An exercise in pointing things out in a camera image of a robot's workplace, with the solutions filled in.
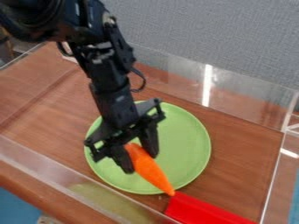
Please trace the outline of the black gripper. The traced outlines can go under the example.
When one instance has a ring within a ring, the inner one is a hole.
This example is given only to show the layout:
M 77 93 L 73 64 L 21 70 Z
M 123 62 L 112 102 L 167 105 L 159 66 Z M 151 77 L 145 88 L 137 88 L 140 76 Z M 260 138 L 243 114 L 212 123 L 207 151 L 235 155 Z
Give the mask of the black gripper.
M 152 98 L 135 102 L 127 83 L 115 91 L 104 91 L 95 83 L 88 85 L 101 122 L 88 134 L 84 145 L 91 149 L 95 162 L 111 157 L 125 174 L 135 172 L 124 145 L 136 137 L 149 156 L 159 154 L 157 123 L 165 118 L 161 100 Z

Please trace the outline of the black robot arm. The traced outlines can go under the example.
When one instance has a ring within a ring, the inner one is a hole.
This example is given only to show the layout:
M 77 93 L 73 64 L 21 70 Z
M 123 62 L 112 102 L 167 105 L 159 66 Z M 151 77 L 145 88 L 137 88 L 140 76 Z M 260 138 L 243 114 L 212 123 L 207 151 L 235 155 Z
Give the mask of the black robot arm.
M 61 54 L 76 59 L 101 114 L 101 124 L 84 144 L 95 161 L 109 157 L 132 173 L 125 144 L 136 138 L 149 156 L 157 155 L 164 112 L 157 98 L 133 101 L 140 90 L 131 88 L 127 75 L 139 73 L 136 57 L 105 5 L 100 0 L 0 0 L 0 25 L 21 41 L 53 42 Z

